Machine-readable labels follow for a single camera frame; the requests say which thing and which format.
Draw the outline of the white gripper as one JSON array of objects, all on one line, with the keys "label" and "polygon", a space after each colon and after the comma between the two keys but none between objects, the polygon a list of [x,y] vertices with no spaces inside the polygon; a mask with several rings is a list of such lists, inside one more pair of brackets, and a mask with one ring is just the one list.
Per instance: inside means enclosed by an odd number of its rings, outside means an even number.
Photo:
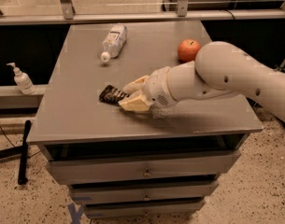
[{"label": "white gripper", "polygon": [[177,101],[168,89],[169,71],[169,66],[157,69],[149,76],[145,75],[126,84],[122,90],[131,95],[119,101],[121,108],[126,111],[144,112],[152,105],[159,108],[175,105]]}]

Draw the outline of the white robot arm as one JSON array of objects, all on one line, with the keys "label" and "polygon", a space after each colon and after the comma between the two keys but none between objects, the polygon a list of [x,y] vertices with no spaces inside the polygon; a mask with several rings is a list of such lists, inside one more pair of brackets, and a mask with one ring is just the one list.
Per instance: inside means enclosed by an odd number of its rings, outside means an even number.
[{"label": "white robot arm", "polygon": [[227,42],[210,42],[195,60],[166,66],[127,84],[119,101],[126,111],[148,111],[180,101],[242,94],[285,122],[285,73],[271,69]]}]

